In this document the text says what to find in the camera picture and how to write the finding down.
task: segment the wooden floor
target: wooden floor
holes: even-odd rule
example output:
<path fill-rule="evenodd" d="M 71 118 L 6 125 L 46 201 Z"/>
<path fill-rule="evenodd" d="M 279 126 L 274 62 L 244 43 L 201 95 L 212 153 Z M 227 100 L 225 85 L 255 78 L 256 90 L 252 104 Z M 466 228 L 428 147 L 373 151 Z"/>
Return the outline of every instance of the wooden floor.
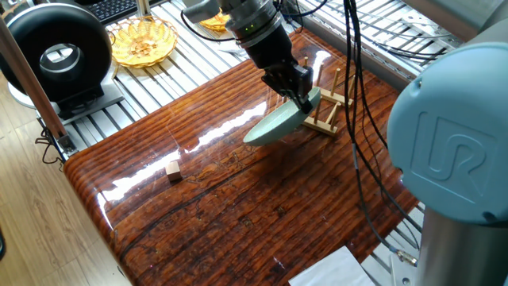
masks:
<path fill-rule="evenodd" d="M 58 164 L 42 163 L 35 111 L 15 102 L 0 74 L 0 284 L 130 285 Z M 51 147 L 48 159 L 56 151 Z"/>

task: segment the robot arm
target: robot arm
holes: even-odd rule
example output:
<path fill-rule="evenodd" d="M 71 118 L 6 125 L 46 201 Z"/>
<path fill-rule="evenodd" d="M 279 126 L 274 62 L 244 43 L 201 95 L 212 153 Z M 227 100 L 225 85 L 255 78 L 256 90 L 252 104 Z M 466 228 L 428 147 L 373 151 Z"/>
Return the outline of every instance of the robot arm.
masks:
<path fill-rule="evenodd" d="M 298 108 L 308 114 L 312 105 L 308 92 L 312 89 L 312 68 L 301 67 L 291 54 L 292 43 L 283 28 L 282 14 L 271 0 L 206 0 L 186 3 L 183 13 L 196 23 L 228 14 L 225 27 L 237 44 L 245 49 L 254 64 L 265 70 L 262 80 L 274 91 L 289 97 Z"/>

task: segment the woven bamboo basket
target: woven bamboo basket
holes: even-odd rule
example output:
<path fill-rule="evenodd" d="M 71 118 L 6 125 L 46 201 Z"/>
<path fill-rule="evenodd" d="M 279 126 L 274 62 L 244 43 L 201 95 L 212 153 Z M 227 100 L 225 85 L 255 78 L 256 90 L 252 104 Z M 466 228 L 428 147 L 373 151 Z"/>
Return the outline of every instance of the woven bamboo basket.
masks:
<path fill-rule="evenodd" d="M 124 67 L 145 68 L 157 64 L 175 49 L 176 28 L 156 16 L 118 23 L 110 30 L 113 60 Z"/>

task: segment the cable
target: cable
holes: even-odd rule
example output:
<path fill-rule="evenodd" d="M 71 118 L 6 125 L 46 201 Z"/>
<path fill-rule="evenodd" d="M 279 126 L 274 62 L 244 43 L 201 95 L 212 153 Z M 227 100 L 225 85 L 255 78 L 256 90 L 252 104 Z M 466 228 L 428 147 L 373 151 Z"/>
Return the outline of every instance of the cable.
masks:
<path fill-rule="evenodd" d="M 375 162 L 375 166 L 378 170 L 378 175 L 379 175 L 379 179 L 382 180 L 383 179 L 383 176 L 382 176 L 382 173 L 381 173 L 381 167 L 379 166 L 379 162 L 378 162 L 378 158 L 376 157 L 375 155 L 375 152 L 374 152 L 374 148 L 372 148 L 372 144 L 371 142 L 368 140 L 368 136 L 367 136 L 367 133 L 365 132 L 365 107 L 364 109 L 362 110 L 362 133 L 364 134 L 364 138 L 365 138 L 365 141 L 367 142 L 368 144 L 368 148 L 371 150 L 372 152 L 372 157 L 374 158 L 374 162 Z M 383 203 L 385 204 L 385 206 L 388 207 L 388 209 L 390 209 L 391 213 L 394 214 L 394 215 L 400 215 L 396 210 L 394 210 L 394 208 L 387 202 L 387 198 L 385 197 L 385 194 L 379 189 L 379 193 L 381 194 L 381 199 L 383 200 Z M 410 235 L 411 237 L 413 238 L 414 240 L 414 244 L 416 246 L 416 248 L 418 249 L 418 251 L 420 250 L 420 245 L 418 244 L 418 240 L 416 239 L 416 236 L 414 235 L 413 231 L 409 228 L 409 226 L 407 225 L 407 223 L 402 220 L 402 223 L 404 224 L 404 226 L 406 226 L 407 230 L 410 232 Z"/>
<path fill-rule="evenodd" d="M 377 230 L 375 230 L 374 224 L 372 224 L 372 220 L 368 215 L 367 205 L 365 204 L 364 192 L 362 191 L 362 183 L 360 178 L 360 171 L 358 168 L 356 169 L 356 182 L 358 183 L 358 193 L 360 195 L 360 204 L 362 207 L 362 211 L 365 213 L 365 218 L 367 219 L 368 225 L 371 227 L 372 232 L 378 238 L 378 240 L 383 243 L 392 253 L 397 253 L 397 250 L 393 245 L 387 242 Z"/>
<path fill-rule="evenodd" d="M 283 0 L 274 0 L 273 6 L 275 6 L 275 10 L 279 12 L 283 7 Z"/>
<path fill-rule="evenodd" d="M 44 127 L 42 129 L 42 132 L 40 132 L 40 137 L 35 139 L 35 144 L 42 144 L 46 145 L 46 149 L 44 150 L 44 154 L 42 155 L 42 163 L 44 164 L 54 164 L 56 162 L 60 162 L 60 168 L 59 171 L 62 172 L 62 167 L 64 166 L 64 161 L 60 157 L 55 157 L 55 160 L 53 161 L 46 161 L 46 155 L 48 154 L 49 147 L 54 146 L 51 140 L 51 132 L 49 131 L 48 127 Z"/>
<path fill-rule="evenodd" d="M 298 13 L 301 14 L 302 11 L 300 10 L 300 5 L 298 3 L 298 0 L 295 0 L 295 2 L 296 2 L 296 8 L 298 10 Z M 288 11 L 288 9 L 284 6 L 280 6 L 280 11 L 281 11 L 281 14 L 284 15 L 284 12 Z M 295 19 L 290 18 L 290 17 L 285 17 L 284 20 L 286 20 L 286 23 L 293 28 L 293 31 L 295 34 L 299 34 L 299 33 L 303 32 L 303 17 L 300 17 L 300 22 L 298 22 Z M 297 22 L 300 24 L 300 30 L 298 30 L 298 28 L 295 26 L 294 22 Z"/>
<path fill-rule="evenodd" d="M 352 58 L 352 55 L 351 55 L 351 43 L 352 43 L 352 41 L 351 41 L 351 26 L 349 24 L 350 9 L 351 9 L 351 20 L 353 21 L 353 28 L 355 30 L 356 35 L 360 35 L 360 22 L 358 21 L 358 17 L 354 13 L 354 11 L 355 11 L 354 1 L 353 1 L 353 3 L 349 3 L 348 0 L 344 0 L 344 7 L 346 7 L 346 9 L 344 9 L 344 13 L 345 13 L 345 20 L 346 20 L 346 41 L 348 43 L 348 45 L 347 45 L 348 60 L 346 63 L 345 86 L 348 87 L 349 69 L 351 67 L 351 58 Z M 355 78 L 355 81 L 357 81 L 358 79 L 360 80 L 360 87 L 361 87 L 361 91 L 362 91 L 362 96 L 365 96 L 364 81 L 363 81 L 363 74 L 362 74 L 362 68 L 361 68 L 361 37 L 355 37 L 355 45 L 360 50 L 359 52 L 356 53 L 357 57 L 356 57 L 356 74 L 355 74 L 356 78 Z M 345 101 L 347 102 L 348 101 L 348 89 L 347 88 L 344 89 L 344 97 L 345 97 Z M 393 203 L 397 207 L 397 209 L 401 212 L 401 214 L 404 216 L 404 218 L 406 218 L 417 230 L 421 231 L 421 227 L 409 215 L 407 215 L 407 213 L 402 209 L 402 207 L 400 207 L 400 205 L 395 201 L 395 199 L 386 190 L 383 183 L 380 181 L 380 179 L 374 173 L 374 170 L 372 169 L 371 165 L 368 163 L 368 161 L 365 158 L 365 155 L 362 153 L 362 151 L 360 149 L 356 148 L 357 143 L 356 143 L 356 139 L 355 139 L 355 133 L 354 133 L 354 130 L 352 129 L 352 127 L 354 127 L 354 124 L 351 123 L 351 118 L 349 117 L 348 104 L 344 105 L 344 108 L 345 108 L 345 112 L 346 112 L 346 116 L 345 116 L 346 117 L 346 126 L 347 126 L 349 136 L 352 141 L 355 166 L 357 167 L 356 153 L 358 153 L 358 155 L 360 155 L 360 158 L 364 162 L 365 166 L 367 167 L 368 171 L 371 173 L 372 177 L 374 178 L 375 182 L 381 187 L 381 191 L 384 192 L 385 195 L 387 196 L 387 198 L 391 201 L 391 203 Z M 371 115 L 369 115 L 369 118 L 371 119 L 371 122 L 374 123 L 373 119 L 371 118 Z"/>
<path fill-rule="evenodd" d="M 395 55 L 395 56 L 403 56 L 405 58 L 414 59 L 414 60 L 437 60 L 437 58 L 417 56 L 417 55 L 408 55 L 403 52 L 396 52 L 396 51 L 389 51 L 389 50 L 387 50 L 387 52 L 389 52 L 390 54 Z"/>
<path fill-rule="evenodd" d="M 328 0 L 324 0 L 319 6 L 317 6 L 313 10 L 304 13 L 303 16 L 308 16 L 308 15 L 318 11 L 320 8 L 322 8 L 327 3 L 327 1 Z M 386 18 L 384 16 L 378 16 L 378 15 L 374 15 L 374 14 L 370 14 L 370 13 L 365 13 L 365 12 L 360 12 L 360 13 L 362 13 L 362 14 L 368 14 L 368 15 L 373 16 L 373 17 L 381 17 L 381 18 L 384 18 L 384 19 L 387 19 L 387 20 L 390 20 L 390 21 L 393 21 L 393 22 L 399 22 L 401 24 L 420 24 L 420 23 L 413 23 L 413 22 L 404 22 L 404 21 L 391 20 L 391 19 Z M 289 16 L 298 16 L 298 15 L 297 14 L 289 14 L 289 15 L 283 15 L 283 16 L 288 16 L 289 17 Z M 443 34 L 443 35 L 439 35 L 439 36 L 407 35 L 407 34 L 403 34 L 403 33 L 392 32 L 392 31 L 390 31 L 388 29 L 384 29 L 384 28 L 378 27 L 376 25 L 373 25 L 373 24 L 371 24 L 371 23 L 369 23 L 367 21 L 363 21 L 363 20 L 360 20 L 360 19 L 358 19 L 357 21 L 359 21 L 359 22 L 361 22 L 361 23 L 363 23 L 365 25 L 371 26 L 372 28 L 377 29 L 379 31 L 384 31 L 385 33 L 389 33 L 389 34 L 392 34 L 392 35 L 397 35 L 397 36 L 400 36 L 400 37 L 419 38 L 419 39 L 436 39 L 436 38 L 441 38 L 441 37 L 450 37 L 450 36 L 452 36 L 451 33 L 447 33 L 447 34 Z"/>
<path fill-rule="evenodd" d="M 216 42 L 222 42 L 222 41 L 233 41 L 233 40 L 236 40 L 235 38 L 227 38 L 227 39 L 213 39 L 213 38 L 208 38 L 208 37 L 205 37 L 203 36 L 202 34 L 198 33 L 196 30 L 192 29 L 192 27 L 189 25 L 189 23 L 187 23 L 187 20 L 185 20 L 185 16 L 183 15 L 183 10 L 182 12 L 180 12 L 180 17 L 182 18 L 182 22 L 183 24 L 192 32 L 194 33 L 196 36 L 202 38 L 202 39 L 205 39 L 205 40 L 208 40 L 208 41 L 216 41 Z"/>
<path fill-rule="evenodd" d="M 410 54 L 414 54 L 414 55 L 419 55 L 419 56 L 443 56 L 443 55 L 446 55 L 446 52 L 444 52 L 444 51 L 435 52 L 435 53 L 431 53 L 431 52 L 411 52 L 411 51 L 405 50 L 403 48 L 396 48 L 396 47 L 390 46 L 388 44 L 379 43 L 378 41 L 374 41 L 374 43 L 383 46 L 387 52 L 389 52 L 389 50 L 391 50 L 391 49 L 394 49 L 394 50 L 397 50 L 399 52 L 406 52 L 406 53 L 410 53 Z"/>
<path fill-rule="evenodd" d="M 312 9 L 310 11 L 304 12 L 304 13 L 283 14 L 283 16 L 284 17 L 290 17 L 290 18 L 309 16 L 309 15 L 313 14 L 314 12 L 318 11 L 320 8 L 322 8 L 327 2 L 328 2 L 328 0 L 323 0 L 323 2 L 321 2 L 321 4 L 319 4 L 318 6 L 316 6 L 316 8 L 314 8 L 314 9 Z"/>

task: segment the black wire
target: black wire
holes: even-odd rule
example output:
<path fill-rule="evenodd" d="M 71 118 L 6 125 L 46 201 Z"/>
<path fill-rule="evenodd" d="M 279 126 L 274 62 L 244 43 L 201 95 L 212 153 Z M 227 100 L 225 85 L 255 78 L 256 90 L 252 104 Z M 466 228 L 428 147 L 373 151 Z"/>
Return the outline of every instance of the black wire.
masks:
<path fill-rule="evenodd" d="M 396 52 L 396 51 L 391 51 L 389 49 L 385 49 L 387 52 L 389 52 L 390 54 L 392 55 L 396 55 L 396 56 L 403 56 L 405 58 L 409 58 L 409 59 L 414 59 L 414 60 L 437 60 L 437 58 L 431 58 L 431 57 L 424 57 L 424 56 L 417 56 L 417 55 L 408 55 L 408 54 L 405 54 L 403 52 Z"/>
<path fill-rule="evenodd" d="M 353 20 L 355 21 L 355 26 L 356 26 L 356 30 L 355 30 L 355 35 L 358 35 L 358 37 L 355 37 L 355 40 L 357 41 L 357 45 L 358 45 L 358 49 L 361 51 L 361 33 L 360 33 L 360 21 L 358 20 L 358 16 L 356 14 L 356 4 L 354 2 L 354 0 L 352 0 L 352 6 L 353 6 L 353 12 L 352 13 L 352 18 Z M 365 90 L 364 90 L 364 77 L 363 77 L 363 73 L 362 73 L 362 68 L 361 68 L 361 52 L 358 52 L 358 65 L 360 66 L 360 68 L 358 69 L 360 71 L 360 74 L 359 74 L 359 77 L 360 77 L 360 87 L 361 87 L 361 90 L 362 90 L 362 96 L 364 97 L 364 99 L 366 98 L 365 97 Z M 381 133 L 379 132 L 377 126 L 375 125 L 375 121 L 374 119 L 372 118 L 372 115 L 371 115 L 371 112 L 370 110 L 368 109 L 368 104 L 365 103 L 367 108 L 366 108 L 366 111 L 367 111 L 367 114 L 368 114 L 368 117 L 369 119 L 371 120 L 371 124 L 372 126 L 374 127 L 376 133 L 378 134 L 378 137 L 379 139 L 383 142 L 383 144 L 385 145 L 385 147 L 387 148 L 387 143 L 386 141 L 384 140 L 383 136 L 381 135 Z M 421 232 L 421 226 L 419 226 L 403 209 L 402 207 L 395 201 L 395 199 L 391 196 L 391 194 L 387 191 L 387 189 L 384 187 L 383 183 L 381 182 L 381 180 L 377 177 L 377 175 L 374 173 L 374 170 L 372 169 L 371 165 L 368 163 L 367 159 L 365 158 L 365 155 L 362 153 L 362 151 L 360 149 L 358 149 L 358 154 L 360 155 L 362 161 L 365 163 L 367 169 L 369 170 L 369 172 L 371 173 L 372 177 L 374 178 L 374 180 L 376 181 L 376 183 L 381 187 L 381 190 L 385 193 L 385 195 L 388 197 L 388 199 L 394 204 L 394 206 L 397 207 L 397 209 L 400 211 L 400 213 L 404 216 L 404 218 L 406 218 L 413 226 L 414 228 L 416 228 L 418 231 Z"/>
<path fill-rule="evenodd" d="M 328 2 L 328 0 L 323 0 L 323 2 L 321 2 L 321 4 L 319 4 L 318 6 L 316 6 L 316 8 L 310 10 L 310 11 L 307 11 L 305 13 L 297 13 L 297 14 L 283 14 L 284 17 L 290 17 L 290 18 L 296 18 L 296 17 L 305 17 L 305 16 L 309 16 L 311 15 L 312 13 L 318 11 L 319 9 L 321 9 L 326 3 Z"/>
<path fill-rule="evenodd" d="M 60 168 L 59 170 L 62 172 L 62 167 L 64 166 L 64 161 L 60 157 L 55 157 L 55 160 L 53 161 L 46 161 L 46 156 L 48 154 L 49 147 L 54 146 L 51 139 L 51 132 L 49 131 L 48 127 L 44 127 L 42 129 L 42 132 L 40 132 L 40 137 L 35 139 L 35 144 L 42 144 L 46 145 L 46 149 L 44 150 L 44 153 L 42 155 L 42 163 L 44 164 L 55 164 L 56 162 L 60 162 Z"/>
<path fill-rule="evenodd" d="M 362 190 L 362 183 L 361 183 L 361 178 L 360 178 L 360 170 L 358 170 L 358 168 L 356 169 L 356 182 L 358 183 L 358 193 L 360 195 L 360 204 L 361 204 L 361 207 L 362 207 L 362 211 L 364 212 L 365 214 L 365 218 L 367 219 L 367 223 L 368 225 L 371 227 L 372 229 L 372 232 L 374 233 L 374 235 L 378 238 L 378 240 L 383 243 L 391 252 L 393 253 L 397 253 L 397 249 L 391 245 L 390 243 L 387 242 L 386 239 L 384 239 L 380 234 L 379 232 L 377 232 L 377 230 L 375 230 L 375 227 L 374 227 L 374 224 L 372 224 L 372 220 L 371 218 L 369 217 L 368 215 L 368 209 L 367 209 L 367 205 L 365 204 L 365 198 L 364 198 L 364 192 Z"/>
<path fill-rule="evenodd" d="M 358 17 L 356 16 L 356 4 L 354 3 L 354 1 L 352 3 L 350 3 L 348 0 L 344 0 L 344 13 L 345 13 L 345 20 L 346 20 L 346 41 L 348 43 L 347 45 L 347 63 L 346 63 L 346 76 L 345 76 L 345 85 L 344 85 L 344 99 L 346 102 L 349 101 L 349 95 L 348 95 L 348 81 L 349 81 L 349 69 L 351 67 L 351 58 L 352 58 L 352 54 L 351 54 L 351 27 L 349 25 L 349 20 L 350 20 L 350 17 L 351 17 L 351 20 L 353 21 L 353 28 L 355 30 L 355 45 L 356 47 L 358 48 L 358 53 L 357 53 L 357 57 L 356 57 L 356 74 L 355 74 L 355 77 L 357 79 L 355 79 L 355 81 L 357 81 L 358 79 L 360 80 L 360 87 L 361 87 L 361 91 L 362 91 L 362 96 L 365 96 L 365 90 L 364 90 L 364 81 L 363 81 L 363 74 L 362 74 L 362 68 L 361 68 L 361 34 L 360 34 L 360 22 L 358 21 Z M 357 162 L 356 162 L 356 153 L 358 153 L 358 155 L 360 155 L 360 158 L 362 159 L 362 161 L 364 162 L 365 166 L 367 167 L 368 171 L 371 173 L 372 177 L 374 178 L 375 182 L 380 186 L 381 188 L 381 191 L 385 193 L 385 195 L 387 196 L 387 198 L 397 207 L 397 209 L 401 212 L 401 214 L 404 216 L 404 218 L 406 218 L 411 224 L 413 224 L 413 226 L 419 230 L 421 232 L 421 227 L 409 216 L 407 215 L 407 213 L 400 207 L 400 205 L 395 201 L 395 199 L 390 195 L 390 193 L 386 190 L 386 188 L 384 187 L 383 183 L 380 181 L 380 179 L 377 177 L 377 175 L 375 174 L 374 170 L 372 169 L 371 165 L 368 163 L 365 155 L 363 154 L 363 152 L 357 148 L 357 143 L 356 143 L 356 139 L 355 139 L 355 134 L 352 130 L 352 123 L 351 123 L 351 118 L 349 117 L 349 106 L 348 104 L 345 104 L 344 106 L 345 108 L 345 112 L 346 112 L 346 126 L 347 126 L 347 129 L 348 129 L 348 132 L 349 132 L 349 136 L 351 138 L 351 141 L 352 141 L 352 147 L 353 147 L 353 156 L 355 156 L 355 166 L 357 167 Z M 373 123 L 373 126 L 375 127 L 375 124 L 374 124 L 374 120 L 372 119 L 371 117 L 371 114 L 370 114 L 370 111 L 369 110 L 366 110 L 368 115 L 369 115 L 369 118 L 371 119 L 371 122 Z M 381 141 L 383 141 L 384 144 L 386 144 L 386 142 L 384 141 L 383 137 L 381 136 L 379 130 L 377 129 L 377 127 L 375 127 L 376 129 L 376 133 L 378 134 L 379 138 L 381 139 Z"/>
<path fill-rule="evenodd" d="M 202 39 L 205 39 L 205 40 L 208 40 L 208 41 L 216 41 L 216 42 L 222 42 L 222 41 L 233 41 L 233 40 L 236 40 L 235 38 L 227 38 L 227 39 L 213 39 L 213 38 L 208 38 L 208 37 L 205 37 L 203 36 L 202 34 L 198 33 L 196 30 L 192 29 L 192 27 L 189 25 L 189 23 L 187 23 L 187 20 L 185 20 L 185 16 L 183 15 L 183 10 L 182 12 L 180 12 L 180 17 L 182 18 L 182 22 L 183 24 L 192 32 L 194 33 L 196 36 L 202 38 Z"/>
<path fill-rule="evenodd" d="M 382 44 L 382 43 L 379 43 L 379 42 L 374 42 L 374 43 L 378 44 L 380 46 L 383 46 L 385 48 L 385 50 L 387 50 L 387 51 L 389 51 L 391 49 L 394 49 L 394 50 L 399 51 L 399 52 L 410 53 L 410 54 L 418 55 L 418 56 L 443 56 L 443 55 L 446 55 L 446 52 L 435 52 L 435 53 L 431 53 L 431 52 L 411 52 L 411 51 L 405 50 L 403 48 L 396 48 L 396 47 L 390 46 L 388 44 Z"/>
<path fill-rule="evenodd" d="M 368 148 L 371 150 L 372 152 L 372 157 L 374 158 L 374 162 L 375 162 L 375 166 L 378 170 L 378 175 L 379 175 L 379 179 L 383 181 L 383 176 L 382 176 L 382 173 L 381 173 L 381 167 L 379 166 L 379 162 L 378 162 L 378 158 L 377 156 L 375 155 L 375 151 L 374 151 L 374 148 L 372 148 L 372 144 L 371 142 L 368 140 L 368 136 L 367 136 L 367 133 L 365 132 L 365 107 L 362 111 L 362 133 L 364 134 L 364 137 L 365 137 L 365 141 L 367 142 L 368 144 Z M 385 204 L 385 206 L 388 207 L 388 209 L 390 209 L 391 213 L 394 214 L 394 215 L 400 215 L 396 210 L 394 210 L 394 208 L 390 205 L 390 203 L 387 201 L 387 198 L 385 196 L 385 194 L 381 191 L 381 189 L 379 189 L 379 193 L 381 194 L 381 199 L 383 200 L 383 203 Z M 413 238 L 414 240 L 414 244 L 416 246 L 416 248 L 418 249 L 418 251 L 420 250 L 420 245 L 418 244 L 418 240 L 416 239 L 416 236 L 414 235 L 413 231 L 409 228 L 409 226 L 407 225 L 407 223 L 402 220 L 402 223 L 404 224 L 404 226 L 406 226 L 407 230 L 410 232 L 411 234 L 411 237 Z"/>
<path fill-rule="evenodd" d="M 275 10 L 277 10 L 277 12 L 279 12 L 280 10 L 282 10 L 283 8 L 283 4 L 284 4 L 284 0 L 275 0 L 274 3 L 276 3 L 277 5 L 274 4 L 275 6 Z"/>

